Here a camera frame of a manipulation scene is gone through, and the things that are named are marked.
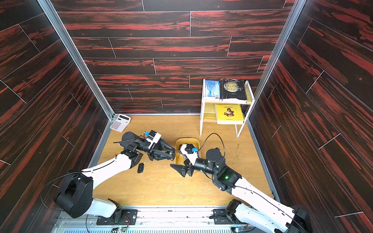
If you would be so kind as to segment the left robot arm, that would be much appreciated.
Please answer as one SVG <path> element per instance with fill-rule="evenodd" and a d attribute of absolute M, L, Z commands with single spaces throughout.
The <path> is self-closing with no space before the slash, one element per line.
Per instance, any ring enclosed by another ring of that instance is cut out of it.
<path fill-rule="evenodd" d="M 116 174 L 135 167 L 144 152 L 152 161 L 174 160 L 176 156 L 175 148 L 155 131 L 146 132 L 143 137 L 126 132 L 119 145 L 123 147 L 123 151 L 113 159 L 64 176 L 54 202 L 70 217 L 96 215 L 109 218 L 115 223 L 120 222 L 122 207 L 112 199 L 95 199 L 93 190 Z"/>

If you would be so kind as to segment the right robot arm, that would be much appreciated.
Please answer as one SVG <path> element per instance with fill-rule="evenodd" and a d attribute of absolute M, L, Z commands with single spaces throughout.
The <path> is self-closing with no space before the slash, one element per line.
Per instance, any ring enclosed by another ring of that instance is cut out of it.
<path fill-rule="evenodd" d="M 174 164 L 183 177 L 194 171 L 205 173 L 213 184 L 235 199 L 226 208 L 226 216 L 233 223 L 247 223 L 266 233 L 311 233 L 309 214 L 302 208 L 293 209 L 279 203 L 251 185 L 239 173 L 225 163 L 219 148 L 209 149 L 206 158 L 192 144 L 183 144 L 178 152 L 185 158 L 184 164 Z"/>

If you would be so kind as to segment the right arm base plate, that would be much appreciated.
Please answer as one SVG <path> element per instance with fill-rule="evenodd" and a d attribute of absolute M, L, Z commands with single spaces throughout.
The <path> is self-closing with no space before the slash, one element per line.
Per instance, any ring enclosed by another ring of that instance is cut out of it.
<path fill-rule="evenodd" d="M 239 221 L 237 216 L 230 211 L 227 211 L 226 209 L 213 209 L 213 214 L 209 216 L 209 219 L 214 220 L 214 223 L 216 225 L 222 225 L 222 224 L 238 224 L 243 225 L 246 224 L 245 222 Z"/>

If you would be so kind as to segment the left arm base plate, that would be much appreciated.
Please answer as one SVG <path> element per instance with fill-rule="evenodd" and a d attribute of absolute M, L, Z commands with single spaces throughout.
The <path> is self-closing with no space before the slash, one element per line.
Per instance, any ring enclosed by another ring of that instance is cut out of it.
<path fill-rule="evenodd" d="M 135 225 L 138 217 L 137 209 L 122 209 L 121 213 L 115 212 L 111 217 L 105 218 L 102 216 L 98 217 L 96 225 Z"/>

